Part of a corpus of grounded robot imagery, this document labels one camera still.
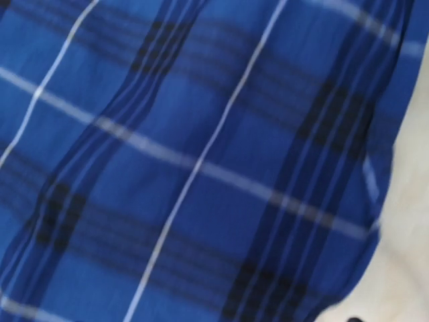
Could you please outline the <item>blue plaid long sleeve shirt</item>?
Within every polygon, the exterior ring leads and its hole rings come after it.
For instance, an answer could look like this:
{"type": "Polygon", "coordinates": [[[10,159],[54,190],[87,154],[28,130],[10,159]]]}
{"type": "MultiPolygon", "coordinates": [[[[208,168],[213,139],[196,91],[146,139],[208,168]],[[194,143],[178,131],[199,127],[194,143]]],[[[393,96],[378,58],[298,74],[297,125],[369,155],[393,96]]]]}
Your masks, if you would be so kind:
{"type": "Polygon", "coordinates": [[[2,1],[1,320],[314,321],[427,38],[427,1],[2,1]]]}

